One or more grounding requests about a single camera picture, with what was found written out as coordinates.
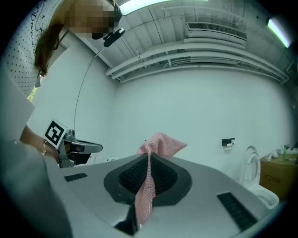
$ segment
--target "hand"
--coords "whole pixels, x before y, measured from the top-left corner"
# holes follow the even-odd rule
[[[33,133],[29,127],[25,127],[22,136],[20,138],[21,142],[27,145],[31,145],[38,150],[39,153],[43,153],[43,145],[45,144],[44,138]],[[59,156],[56,148],[50,143],[46,143],[46,152],[48,157],[52,157],[59,163]]]

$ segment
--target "air conditioner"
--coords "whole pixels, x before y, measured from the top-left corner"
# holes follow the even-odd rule
[[[226,40],[245,46],[247,36],[232,27],[208,22],[186,22],[188,38],[212,38]]]

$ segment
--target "toilet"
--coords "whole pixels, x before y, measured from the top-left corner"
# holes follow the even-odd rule
[[[260,160],[255,147],[248,147],[244,154],[244,163],[241,166],[240,183],[255,194],[268,209],[273,209],[279,204],[279,198],[276,194],[259,184],[261,177]]]

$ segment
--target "toilet paper holder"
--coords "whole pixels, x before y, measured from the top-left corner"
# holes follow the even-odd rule
[[[223,147],[228,147],[229,145],[234,145],[234,143],[232,143],[232,140],[235,140],[235,138],[223,139]]]

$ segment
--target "pink towel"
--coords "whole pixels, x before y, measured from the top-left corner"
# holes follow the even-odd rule
[[[137,154],[148,154],[147,177],[135,197],[135,212],[139,224],[144,225],[152,213],[152,199],[155,198],[155,185],[151,176],[151,153],[158,155],[174,156],[187,144],[173,139],[163,133],[150,137],[138,150]]]

